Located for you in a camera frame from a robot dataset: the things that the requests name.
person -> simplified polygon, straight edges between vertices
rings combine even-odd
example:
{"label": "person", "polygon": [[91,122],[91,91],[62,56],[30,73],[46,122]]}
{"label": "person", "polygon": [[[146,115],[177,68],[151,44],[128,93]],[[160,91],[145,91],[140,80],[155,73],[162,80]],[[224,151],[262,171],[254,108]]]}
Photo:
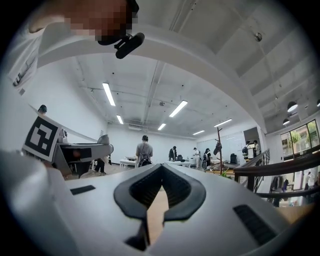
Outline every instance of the person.
{"label": "person", "polygon": [[149,138],[147,135],[143,135],[142,137],[142,143],[138,144],[136,146],[135,155],[138,157],[135,167],[139,167],[139,163],[142,159],[147,158],[151,160],[151,157],[154,156],[154,150],[152,146],[148,143]]}
{"label": "person", "polygon": [[304,186],[304,190],[308,190],[309,189],[309,180],[312,177],[311,171],[308,172],[308,175],[305,177],[305,186]]}
{"label": "person", "polygon": [[177,156],[177,147],[173,146],[173,148],[171,148],[169,151],[169,160],[175,161],[177,157],[178,157]]}
{"label": "person", "polygon": [[12,40],[5,56],[3,74],[17,90],[29,84],[37,70],[39,47],[48,25],[66,22],[82,36],[118,36],[132,23],[135,4],[135,0],[45,1]]}
{"label": "person", "polygon": [[102,161],[102,159],[101,158],[99,158],[99,159],[96,159],[96,167],[94,168],[94,170],[98,173],[99,172],[99,169],[101,170],[101,173],[103,174],[103,175],[106,175],[106,173],[105,173],[105,162],[104,161]]}
{"label": "person", "polygon": [[205,155],[206,155],[206,166],[208,167],[208,166],[211,166],[211,153],[210,153],[210,149],[209,148],[207,148],[206,150],[205,150]]}
{"label": "person", "polygon": [[243,158],[244,158],[245,160],[248,159],[248,147],[249,147],[249,145],[250,145],[250,141],[247,140],[247,141],[245,142],[244,148],[242,149],[242,155],[243,155]]}
{"label": "person", "polygon": [[195,157],[195,168],[198,169],[199,168],[200,152],[199,152],[199,150],[197,150],[196,147],[193,149],[193,151],[194,151],[193,156]]}
{"label": "person", "polygon": [[39,112],[40,114],[44,115],[44,116],[46,115],[47,111],[48,111],[48,109],[47,109],[46,105],[41,105],[41,106],[39,107],[39,109],[38,109],[38,112]]}
{"label": "person", "polygon": [[261,150],[260,150],[260,146],[258,144],[258,141],[257,140],[254,140],[253,141],[254,143],[254,147],[255,147],[255,153],[256,153],[256,156],[260,155],[261,154]]}

lamp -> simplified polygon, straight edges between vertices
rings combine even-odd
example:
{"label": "lamp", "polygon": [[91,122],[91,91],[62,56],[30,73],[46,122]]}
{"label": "lamp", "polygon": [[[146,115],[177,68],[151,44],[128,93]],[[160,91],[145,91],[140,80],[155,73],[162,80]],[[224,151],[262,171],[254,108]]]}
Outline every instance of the lamp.
{"label": "lamp", "polygon": [[288,112],[294,111],[298,107],[298,104],[294,101],[290,101],[288,104]]}
{"label": "lamp", "polygon": [[284,125],[284,126],[287,125],[287,124],[289,124],[289,123],[290,123],[289,119],[286,118],[286,119],[283,120],[283,125]]}

fluorescent light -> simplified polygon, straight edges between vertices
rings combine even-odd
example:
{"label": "fluorescent light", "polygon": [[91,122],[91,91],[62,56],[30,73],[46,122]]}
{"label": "fluorescent light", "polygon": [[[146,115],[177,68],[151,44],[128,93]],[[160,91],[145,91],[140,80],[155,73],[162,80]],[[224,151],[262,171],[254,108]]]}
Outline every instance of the fluorescent light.
{"label": "fluorescent light", "polygon": [[124,124],[124,122],[122,122],[121,116],[120,116],[120,115],[117,115],[116,117],[118,118],[119,123],[123,125],[123,124]]}
{"label": "fluorescent light", "polygon": [[201,134],[203,132],[204,132],[204,130],[201,130],[201,131],[198,131],[198,132],[194,133],[193,135]]}
{"label": "fluorescent light", "polygon": [[161,124],[161,125],[160,125],[160,127],[158,128],[158,131],[161,131],[161,130],[162,130],[162,128],[163,128],[163,127],[165,127],[165,126],[166,126],[166,124],[165,124],[165,123]]}
{"label": "fluorescent light", "polygon": [[106,96],[108,97],[108,100],[109,100],[109,102],[110,102],[110,105],[111,105],[111,106],[116,106],[115,101],[114,101],[114,98],[112,98],[112,94],[111,94],[111,91],[110,91],[110,86],[109,86],[109,84],[104,82],[102,85],[103,85],[103,88],[104,88],[104,90],[105,90],[105,94],[106,94]]}
{"label": "fluorescent light", "polygon": [[187,101],[183,100],[179,106],[176,107],[176,109],[172,112],[171,115],[169,115],[169,117],[173,118],[176,114],[179,113],[180,110],[182,110],[184,108],[184,106],[186,106],[188,104]]}
{"label": "fluorescent light", "polygon": [[228,123],[228,122],[230,122],[230,121],[232,121],[232,119],[229,119],[229,120],[227,120],[227,121],[224,121],[224,122],[218,123],[218,124],[217,124],[217,125],[215,125],[214,127],[222,126],[222,125],[224,125],[224,124],[226,124],[226,123]]}

wooden handrail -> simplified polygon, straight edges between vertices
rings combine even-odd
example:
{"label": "wooden handrail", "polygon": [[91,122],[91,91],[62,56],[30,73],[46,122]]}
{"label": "wooden handrail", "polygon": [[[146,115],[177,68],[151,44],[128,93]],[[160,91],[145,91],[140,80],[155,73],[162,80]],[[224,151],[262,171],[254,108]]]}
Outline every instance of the wooden handrail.
{"label": "wooden handrail", "polygon": [[320,192],[320,186],[312,189],[288,193],[256,193],[261,198],[294,198],[308,196]]}
{"label": "wooden handrail", "polygon": [[237,176],[275,176],[291,174],[320,166],[320,152],[301,156],[292,161],[261,166],[240,166],[233,170]]}

white wall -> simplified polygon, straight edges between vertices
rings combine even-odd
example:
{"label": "white wall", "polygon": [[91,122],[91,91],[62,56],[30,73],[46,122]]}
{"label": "white wall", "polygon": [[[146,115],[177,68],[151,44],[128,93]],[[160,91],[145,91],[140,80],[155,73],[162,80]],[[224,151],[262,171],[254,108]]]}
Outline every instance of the white wall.
{"label": "white wall", "polygon": [[[253,119],[249,118],[246,120],[246,122],[236,123],[233,125],[230,122],[219,127],[220,129],[222,128],[220,131],[222,159],[230,161],[230,155],[233,153],[237,155],[238,162],[240,164],[244,164],[245,160],[242,157],[242,148],[246,145],[244,131],[256,126],[257,123]],[[201,155],[203,155],[206,148],[209,148],[211,152],[214,151],[217,143],[215,139],[218,139],[218,132],[216,129],[214,132],[202,136],[196,140],[197,148],[201,151]],[[217,156],[219,157],[219,154],[217,154],[217,156],[212,154],[212,156],[213,159],[216,159]]]}
{"label": "white wall", "polygon": [[69,142],[97,142],[101,130],[107,133],[107,122],[72,79],[72,72],[67,61],[43,66],[22,97],[36,110],[46,105],[49,118],[74,131],[74,134],[68,132]]}
{"label": "white wall", "polygon": [[[220,136],[224,137],[224,136],[235,134],[238,132],[243,132],[245,130],[251,129],[256,126],[257,126],[257,123],[253,119],[248,119],[248,120],[245,120],[244,122],[236,123],[236,124],[232,124],[232,121],[231,121],[219,127],[220,129],[222,128],[222,130],[220,131]],[[217,137],[218,137],[217,128],[214,128],[214,130],[211,133],[199,137],[196,141],[204,142],[204,141],[214,140]]]}
{"label": "white wall", "polygon": [[265,135],[264,131],[259,126],[257,126],[256,128],[257,128],[258,134],[259,134],[261,152],[264,152],[268,149],[266,135]]}
{"label": "white wall", "polygon": [[120,159],[136,155],[137,145],[142,142],[143,135],[149,137],[149,144],[153,147],[153,157],[151,161],[154,164],[163,164],[167,161],[169,150],[173,146],[176,146],[177,153],[182,155],[183,159],[193,157],[193,149],[197,146],[196,141],[189,138],[134,131],[129,130],[126,126],[120,125],[109,125],[108,135],[110,144],[114,147],[111,160],[117,164],[120,163]]}

